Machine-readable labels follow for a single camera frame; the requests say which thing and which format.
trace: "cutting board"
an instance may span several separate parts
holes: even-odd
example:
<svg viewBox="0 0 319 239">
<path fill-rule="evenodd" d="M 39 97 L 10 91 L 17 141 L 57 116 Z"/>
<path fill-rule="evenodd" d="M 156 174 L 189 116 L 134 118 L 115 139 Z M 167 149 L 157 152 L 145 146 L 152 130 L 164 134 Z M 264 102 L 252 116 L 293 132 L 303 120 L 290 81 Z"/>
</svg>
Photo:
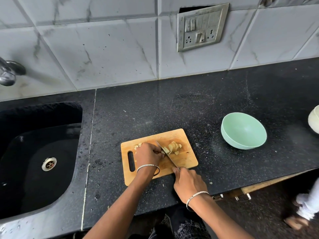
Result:
<svg viewBox="0 0 319 239">
<path fill-rule="evenodd" d="M 129 184 L 135 178 L 136 170 L 138 169 L 136 165 L 136 161 L 134 160 L 135 171 L 133 172 L 130 171 L 128 152 L 132 151 L 133 154 L 135 154 L 136 150 L 134 150 L 134 145 L 137 145 L 143 142 L 148 142 L 158 146 L 156 141 L 158 141 L 162 147 L 167 147 L 167 148 L 168 148 L 168 145 L 173 141 L 182 145 L 182 147 L 178 150 L 180 152 L 178 155 L 175 155 L 174 153 L 169 155 L 178 167 L 192 168 L 198 165 L 198 161 L 195 157 L 193 149 L 189 144 L 189 141 L 187 139 L 187 136 L 184 130 L 181 128 L 173 130 L 173 131 L 169 131 L 169 132 L 163 132 L 156 135 L 123 142 L 121 144 L 121 152 L 122 152 L 124 181 L 126 186 L 129 186 Z M 160 173 L 154 176 L 153 179 L 173 173 L 173 170 L 172 170 L 173 167 L 174 165 L 170 162 L 167 156 L 165 156 L 159 162 Z"/>
</svg>

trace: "drain strainer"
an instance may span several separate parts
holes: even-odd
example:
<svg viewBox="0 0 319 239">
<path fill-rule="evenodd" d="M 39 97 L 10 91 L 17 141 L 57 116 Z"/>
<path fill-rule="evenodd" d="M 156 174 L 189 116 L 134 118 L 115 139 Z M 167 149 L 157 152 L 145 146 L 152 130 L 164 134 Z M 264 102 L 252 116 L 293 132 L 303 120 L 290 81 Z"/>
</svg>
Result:
<svg viewBox="0 0 319 239">
<path fill-rule="evenodd" d="M 42 170 L 43 171 L 49 171 L 54 168 L 56 165 L 56 158 L 55 157 L 49 157 L 46 158 L 46 160 L 42 163 Z"/>
</svg>

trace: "floor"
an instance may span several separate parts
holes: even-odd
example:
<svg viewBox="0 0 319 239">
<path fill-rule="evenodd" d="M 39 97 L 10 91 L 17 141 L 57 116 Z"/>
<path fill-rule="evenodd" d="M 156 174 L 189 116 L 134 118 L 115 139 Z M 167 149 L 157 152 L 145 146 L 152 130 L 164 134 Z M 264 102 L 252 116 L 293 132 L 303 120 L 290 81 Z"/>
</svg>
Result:
<svg viewBox="0 0 319 239">
<path fill-rule="evenodd" d="M 236 201 L 235 199 L 222 200 L 218 205 L 246 231 L 255 238 L 285 238 L 285 239 L 312 239 L 319 235 L 319 218 L 315 218 L 310 227 L 296 232 L 289 228 L 283 218 L 294 211 L 291 199 L 297 193 L 307 193 L 312 184 L 319 177 L 319 169 L 299 175 L 289 180 L 277 183 L 264 189 L 254 191 L 251 201 Z M 139 233 L 147 235 L 150 233 L 153 224 L 163 214 L 157 211 L 152 214 L 142 215 L 134 218 L 128 235 Z M 80 239 L 85 232 L 76 233 L 62 237 L 63 239 Z"/>
</svg>

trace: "countertop seam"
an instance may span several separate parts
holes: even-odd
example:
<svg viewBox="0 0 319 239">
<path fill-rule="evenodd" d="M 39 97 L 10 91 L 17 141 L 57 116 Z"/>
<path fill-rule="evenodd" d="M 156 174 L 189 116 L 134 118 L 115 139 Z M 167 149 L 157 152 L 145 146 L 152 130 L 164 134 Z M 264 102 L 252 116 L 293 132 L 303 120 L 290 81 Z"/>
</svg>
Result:
<svg viewBox="0 0 319 239">
<path fill-rule="evenodd" d="M 83 231 L 83 221 L 84 221 L 84 208 L 85 208 L 85 200 L 86 200 L 87 177 L 88 177 L 88 174 L 89 174 L 89 166 L 90 166 L 90 151 L 91 151 L 91 142 L 92 142 L 92 131 L 93 131 L 94 110 L 95 110 L 95 101 L 96 101 L 96 90 L 97 90 L 97 89 L 95 89 L 95 94 L 94 94 L 94 105 L 93 105 L 93 115 L 92 115 L 92 127 L 91 127 L 90 146 L 89 146 L 89 159 L 88 159 L 88 161 L 87 161 L 86 181 L 85 181 L 84 199 L 83 199 L 83 210 L 82 210 L 82 219 L 81 219 L 81 231 Z"/>
</svg>

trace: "white pants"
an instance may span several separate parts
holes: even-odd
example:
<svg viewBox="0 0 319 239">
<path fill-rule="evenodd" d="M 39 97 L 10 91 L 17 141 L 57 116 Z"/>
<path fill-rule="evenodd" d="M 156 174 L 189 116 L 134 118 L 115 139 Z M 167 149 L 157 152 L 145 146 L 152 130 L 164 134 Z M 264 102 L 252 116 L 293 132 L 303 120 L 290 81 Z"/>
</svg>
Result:
<svg viewBox="0 0 319 239">
<path fill-rule="evenodd" d="M 312 186 L 310 193 L 297 195 L 296 201 L 301 205 L 297 214 L 311 220 L 319 212 L 319 178 Z"/>
</svg>

